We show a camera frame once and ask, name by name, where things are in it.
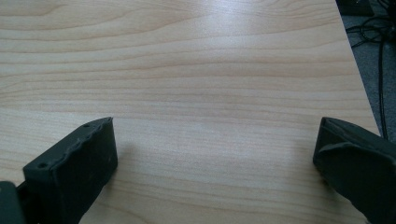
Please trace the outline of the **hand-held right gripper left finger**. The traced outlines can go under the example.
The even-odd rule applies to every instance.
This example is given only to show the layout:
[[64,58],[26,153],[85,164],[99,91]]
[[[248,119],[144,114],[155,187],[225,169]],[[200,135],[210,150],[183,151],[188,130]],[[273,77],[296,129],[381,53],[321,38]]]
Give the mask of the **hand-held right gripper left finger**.
[[111,117],[90,121],[23,167],[28,224],[78,224],[118,166]]

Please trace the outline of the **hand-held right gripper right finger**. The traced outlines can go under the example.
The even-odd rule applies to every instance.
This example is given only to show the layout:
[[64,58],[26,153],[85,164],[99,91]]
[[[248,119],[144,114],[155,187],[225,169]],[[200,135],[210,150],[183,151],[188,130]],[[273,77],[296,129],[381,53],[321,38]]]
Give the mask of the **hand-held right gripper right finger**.
[[353,123],[324,117],[313,163],[371,224],[396,224],[396,144]]

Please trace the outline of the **black stand base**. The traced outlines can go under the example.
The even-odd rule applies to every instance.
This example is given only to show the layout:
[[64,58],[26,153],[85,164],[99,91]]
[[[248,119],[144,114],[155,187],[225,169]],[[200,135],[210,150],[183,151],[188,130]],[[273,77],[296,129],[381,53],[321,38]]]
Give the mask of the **black stand base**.
[[369,0],[335,0],[343,16],[373,16],[374,11]]

